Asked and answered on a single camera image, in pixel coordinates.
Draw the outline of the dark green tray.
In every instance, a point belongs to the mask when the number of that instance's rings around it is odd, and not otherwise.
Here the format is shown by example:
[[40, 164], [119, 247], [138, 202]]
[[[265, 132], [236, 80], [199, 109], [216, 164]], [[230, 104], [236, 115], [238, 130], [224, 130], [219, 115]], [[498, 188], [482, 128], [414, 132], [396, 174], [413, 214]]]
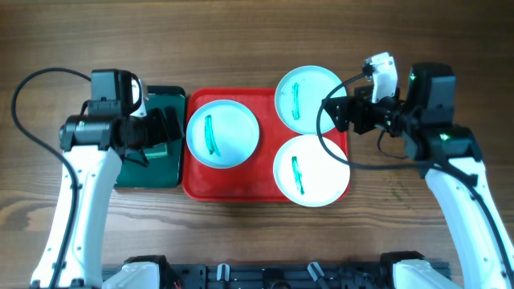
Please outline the dark green tray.
[[166, 143], [167, 157], [150, 160], [147, 158], [147, 167], [130, 161], [124, 162], [116, 179], [116, 188], [161, 189], [173, 188], [180, 183], [185, 146], [186, 92], [179, 86], [149, 86], [146, 110], [167, 106], [176, 110], [184, 137]]

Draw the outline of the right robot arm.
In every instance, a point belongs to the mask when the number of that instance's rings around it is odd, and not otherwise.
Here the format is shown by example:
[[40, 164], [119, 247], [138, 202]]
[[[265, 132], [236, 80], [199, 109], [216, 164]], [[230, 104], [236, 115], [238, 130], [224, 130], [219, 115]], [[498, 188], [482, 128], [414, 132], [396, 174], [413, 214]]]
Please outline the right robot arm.
[[406, 99], [398, 88], [373, 98], [374, 86], [337, 96], [363, 78], [376, 80], [377, 66], [368, 63], [359, 75], [331, 90], [320, 103], [337, 131], [357, 134], [375, 128], [405, 142], [407, 163], [388, 170], [416, 169], [436, 197], [469, 287], [511, 288], [513, 245], [487, 184], [479, 144], [469, 128], [454, 124], [456, 77], [442, 63], [416, 63], [410, 69]]

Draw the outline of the green yellow sponge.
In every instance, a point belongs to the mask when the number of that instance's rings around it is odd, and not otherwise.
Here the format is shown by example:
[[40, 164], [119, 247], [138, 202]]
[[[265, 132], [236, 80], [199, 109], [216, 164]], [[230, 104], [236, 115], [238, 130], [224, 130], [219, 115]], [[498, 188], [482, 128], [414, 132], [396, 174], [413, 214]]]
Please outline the green yellow sponge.
[[144, 150], [145, 156], [150, 159], [157, 159], [168, 156], [168, 145], [166, 143], [156, 145], [150, 149]]

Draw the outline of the white plate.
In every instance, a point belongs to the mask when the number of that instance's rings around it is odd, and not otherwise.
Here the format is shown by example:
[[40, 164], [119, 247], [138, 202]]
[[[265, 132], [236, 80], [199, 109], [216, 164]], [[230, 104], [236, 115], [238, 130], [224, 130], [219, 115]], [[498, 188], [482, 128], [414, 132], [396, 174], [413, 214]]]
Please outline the white plate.
[[253, 112], [234, 100], [202, 105], [186, 128], [186, 143], [193, 157], [214, 169], [241, 165], [256, 150], [259, 137]]
[[316, 134], [316, 117], [322, 100], [342, 81], [330, 70], [302, 66], [289, 71], [275, 90], [280, 120], [299, 134]]
[[349, 187], [350, 168], [331, 157], [315, 135], [296, 136], [284, 143], [272, 170], [279, 191], [301, 206], [327, 206]]

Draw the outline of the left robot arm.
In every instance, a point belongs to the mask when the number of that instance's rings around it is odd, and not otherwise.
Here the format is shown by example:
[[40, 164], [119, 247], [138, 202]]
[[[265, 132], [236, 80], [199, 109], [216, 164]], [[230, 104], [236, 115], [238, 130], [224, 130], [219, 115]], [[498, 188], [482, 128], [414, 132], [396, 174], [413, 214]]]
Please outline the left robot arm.
[[94, 70], [87, 111], [59, 130], [63, 175], [46, 249], [32, 288], [100, 288], [108, 203], [130, 154], [170, 142], [177, 134], [159, 108], [137, 116], [141, 81], [130, 71]]

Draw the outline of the red plastic tray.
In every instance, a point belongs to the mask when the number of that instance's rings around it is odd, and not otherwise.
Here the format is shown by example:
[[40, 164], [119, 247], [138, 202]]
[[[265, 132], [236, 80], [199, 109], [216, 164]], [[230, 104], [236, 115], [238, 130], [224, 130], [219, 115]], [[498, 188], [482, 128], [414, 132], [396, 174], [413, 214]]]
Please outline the red plastic tray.
[[188, 101], [186, 119], [215, 100], [233, 100], [249, 108], [259, 123], [259, 143], [248, 160], [230, 169], [210, 168], [186, 149], [182, 174], [185, 193], [197, 201], [288, 202], [275, 183], [272, 166], [279, 148], [298, 134], [279, 119], [275, 89], [201, 88]]

